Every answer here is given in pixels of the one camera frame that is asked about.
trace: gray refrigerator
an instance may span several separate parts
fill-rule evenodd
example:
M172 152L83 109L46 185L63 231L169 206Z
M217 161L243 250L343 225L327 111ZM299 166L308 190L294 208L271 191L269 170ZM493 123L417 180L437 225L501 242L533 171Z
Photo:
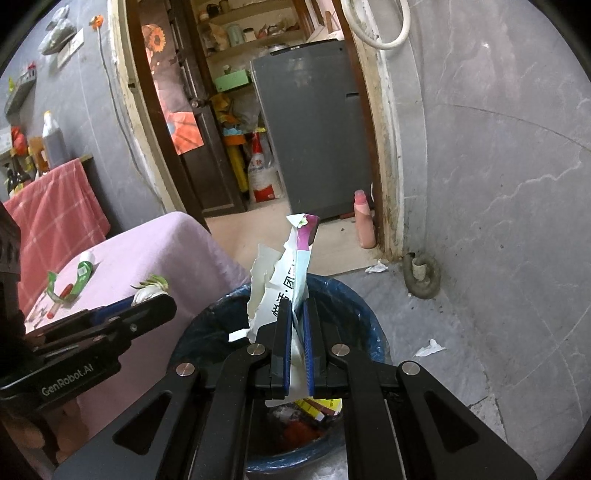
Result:
M355 190L369 199L368 146L344 42L286 48L253 60L251 73L291 213L326 219L352 212Z

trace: gray wall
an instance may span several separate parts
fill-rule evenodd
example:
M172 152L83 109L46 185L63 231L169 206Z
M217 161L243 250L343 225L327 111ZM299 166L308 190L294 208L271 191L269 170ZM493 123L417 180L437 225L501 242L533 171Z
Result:
M509 444L545 478L591 414L591 84L527 0L410 3L426 250L466 319ZM392 4L370 4L392 40ZM401 130L415 123L418 138L420 115L398 104L413 77L405 51L384 58L404 77L391 85ZM421 153L401 139L404 184L421 184Z
M42 56L37 47L46 34L45 28L53 11L49 13L34 27L0 77L0 103L4 104L4 94L8 96L8 77L16 79L23 66L35 61L37 84L20 112L26 135L41 135L43 113L51 110L62 128L72 158L87 153L94 155L94 160L86 168L89 180L111 223L111 233L119 233L154 219L162 215L163 211L134 169L125 138L115 118L106 73L100 59L98 35L88 26L94 15L102 14L105 17L102 45L115 96L118 105L121 105L121 92L109 46L108 0L64 1L55 9L68 3L70 20L78 29L84 28L84 45L61 69L57 68L57 56ZM7 120L0 114L0 126L6 124ZM128 138L132 139L128 126L124 124L124 128ZM0 192L0 197L5 199L5 189L0 189Z

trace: pink cloth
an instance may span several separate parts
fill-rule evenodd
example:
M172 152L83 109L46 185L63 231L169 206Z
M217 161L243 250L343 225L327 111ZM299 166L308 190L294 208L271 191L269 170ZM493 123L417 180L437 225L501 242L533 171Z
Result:
M90 435L164 376L178 339L197 314L250 278L196 220L179 212L117 235L92 252L97 265L92 278L78 301L71 308L61 308L56 319L127 298L136 292L131 285L152 273L168 280L177 314L170 322L136 338L119 357L121 371L78 397ZM61 271L56 291L74 282L77 262L73 259ZM40 304L49 308L51 301L41 299ZM44 318L40 326L49 322ZM30 331L31 323L26 325Z
M47 287L47 271L103 242L111 226L79 160L54 168L4 206L21 228L18 304L27 315Z

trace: wooden shelf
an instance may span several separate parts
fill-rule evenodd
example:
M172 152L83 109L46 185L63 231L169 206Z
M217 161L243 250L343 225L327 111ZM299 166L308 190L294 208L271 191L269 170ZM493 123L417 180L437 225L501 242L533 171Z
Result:
M291 8L291 6L291 0L265 0L255 4L245 5L244 7L234 8L228 13L220 14L216 17L210 18L209 20L199 22L198 25L207 25L209 23L215 23L216 25L226 25L237 20L242 20L243 18L253 17L254 15L272 12L275 10L282 10L284 8Z
M272 37L257 38L256 40L241 43L235 47L230 47L226 50L212 53L209 57L207 57L207 59L216 62L224 61L230 57L246 53L253 48L266 47L267 45L273 45L275 43L289 43L295 40L304 40L304 31L302 29L281 33L279 35L273 35Z

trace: white tube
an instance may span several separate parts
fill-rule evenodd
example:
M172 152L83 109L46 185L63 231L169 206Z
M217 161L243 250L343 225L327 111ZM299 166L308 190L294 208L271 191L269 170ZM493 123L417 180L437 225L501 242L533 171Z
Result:
M408 0L400 0L400 6L402 7L402 29L398 37L389 43L382 43L378 40L374 40L364 32L359 24L357 14L352 11L351 1L352 0L341 0L343 13L351 30L353 30L355 35L357 35L361 41L367 43L367 45L379 50L392 50L393 48L400 46L408 38L408 32L410 31L410 7L408 6Z

